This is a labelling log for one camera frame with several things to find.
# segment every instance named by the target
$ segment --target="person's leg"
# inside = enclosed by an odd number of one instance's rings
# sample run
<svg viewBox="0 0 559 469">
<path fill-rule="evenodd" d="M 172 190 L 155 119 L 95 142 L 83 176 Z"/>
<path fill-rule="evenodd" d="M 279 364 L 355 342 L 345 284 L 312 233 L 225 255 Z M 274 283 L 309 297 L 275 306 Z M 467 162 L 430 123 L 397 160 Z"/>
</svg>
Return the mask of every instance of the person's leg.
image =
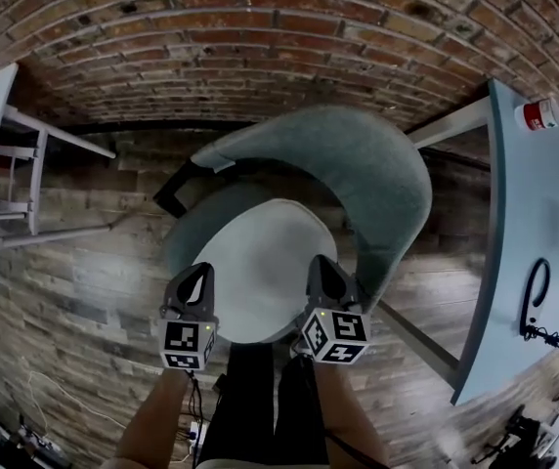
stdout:
<svg viewBox="0 0 559 469">
<path fill-rule="evenodd" d="M 381 464 L 388 463 L 387 449 L 360 406 L 343 366 L 315 363 L 317 389 L 325 430 L 345 444 Z M 329 462 L 334 469 L 355 469 L 357 461 L 327 439 Z"/>
<path fill-rule="evenodd" d="M 281 373 L 274 450 L 277 465 L 329 463 L 317 381 L 308 358 L 293 358 Z"/>
<path fill-rule="evenodd" d="M 226 391 L 212 416 L 199 462 L 232 459 L 272 463 L 271 344 L 232 344 Z"/>
</svg>

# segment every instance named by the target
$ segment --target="wooden floor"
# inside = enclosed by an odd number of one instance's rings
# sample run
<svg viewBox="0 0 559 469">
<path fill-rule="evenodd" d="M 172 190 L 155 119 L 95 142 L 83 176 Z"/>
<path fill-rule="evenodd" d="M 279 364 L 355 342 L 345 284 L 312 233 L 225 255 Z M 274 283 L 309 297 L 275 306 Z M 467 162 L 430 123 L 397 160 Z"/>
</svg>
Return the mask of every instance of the wooden floor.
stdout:
<svg viewBox="0 0 559 469">
<path fill-rule="evenodd" d="M 109 164 L 64 146 L 52 147 L 43 179 L 43 229 L 112 221 L 117 227 L 110 234 L 0 252 L 0 415 L 25 412 L 75 467 L 98 467 L 111 456 L 121 428 L 30 372 L 45 373 L 94 411 L 121 424 L 129 421 L 160 372 L 156 315 L 171 278 L 161 243 L 175 220 L 151 196 L 188 154 L 215 137 L 163 131 L 98 138 L 116 144 L 120 156 Z M 385 299 L 459 356 L 484 264 L 490 175 L 440 159 L 427 163 L 433 210 Z M 341 260 L 351 269 L 351 234 L 332 196 L 280 172 L 248 179 L 308 204 L 334 233 Z M 0 174 L 2 195 L 5 186 Z M 205 189 L 183 191 L 184 201 L 194 203 Z M 375 342 L 351 368 L 351 379 L 382 442 L 390 446 L 395 467 L 437 467 L 442 457 L 435 434 L 443 427 L 459 431 L 468 446 L 460 461 L 467 463 L 518 404 L 528 405 L 528 414 L 539 419 L 552 413 L 550 397 L 559 389 L 558 354 L 504 391 L 453 407 L 451 388 L 381 321 L 373 322 L 372 331 Z M 199 375 L 208 415 L 216 401 L 210 388 L 224 371 L 227 350 L 228 344 L 220 342 L 210 366 Z M 182 427 L 189 424 L 190 418 L 183 416 Z M 177 444 L 174 460 L 186 453 L 186 446 Z"/>
</svg>

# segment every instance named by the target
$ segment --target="teal chair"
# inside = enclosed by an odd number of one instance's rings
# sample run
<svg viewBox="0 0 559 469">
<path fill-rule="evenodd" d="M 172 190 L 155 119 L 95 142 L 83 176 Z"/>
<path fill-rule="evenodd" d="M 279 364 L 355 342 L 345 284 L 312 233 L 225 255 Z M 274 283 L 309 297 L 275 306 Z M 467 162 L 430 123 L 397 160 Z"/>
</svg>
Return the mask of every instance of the teal chair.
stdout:
<svg viewBox="0 0 559 469">
<path fill-rule="evenodd" d="M 174 276 L 235 217 L 273 198 L 264 188 L 246 183 L 227 186 L 191 210 L 175 197 L 190 177 L 228 169 L 234 173 L 245 159 L 287 163 L 335 194 L 355 235 L 360 306 L 364 313 L 370 312 L 431 208 L 429 175 L 412 142 L 375 113 L 317 106 L 258 123 L 205 146 L 154 197 L 179 218 L 165 240 Z"/>
</svg>

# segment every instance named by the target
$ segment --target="plastic bottle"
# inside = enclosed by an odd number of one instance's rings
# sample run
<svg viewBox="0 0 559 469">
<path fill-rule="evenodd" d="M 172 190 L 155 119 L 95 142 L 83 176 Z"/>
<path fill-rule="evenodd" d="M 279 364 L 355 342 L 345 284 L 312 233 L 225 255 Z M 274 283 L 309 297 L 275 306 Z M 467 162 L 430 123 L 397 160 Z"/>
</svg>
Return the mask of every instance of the plastic bottle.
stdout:
<svg viewBox="0 0 559 469">
<path fill-rule="evenodd" d="M 559 127 L 559 97 L 518 106 L 514 109 L 514 118 L 519 127 L 528 130 Z"/>
</svg>

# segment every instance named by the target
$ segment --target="wall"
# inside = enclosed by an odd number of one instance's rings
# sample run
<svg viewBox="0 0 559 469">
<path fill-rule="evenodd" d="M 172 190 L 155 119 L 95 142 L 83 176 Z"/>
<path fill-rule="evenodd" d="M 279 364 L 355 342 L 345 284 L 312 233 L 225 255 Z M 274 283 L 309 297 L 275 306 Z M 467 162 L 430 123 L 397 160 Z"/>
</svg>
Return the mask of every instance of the wall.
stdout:
<svg viewBox="0 0 559 469">
<path fill-rule="evenodd" d="M 16 60 L 14 102 L 58 123 L 336 101 L 408 129 L 489 77 L 559 91 L 559 0 L 0 0 Z"/>
</svg>

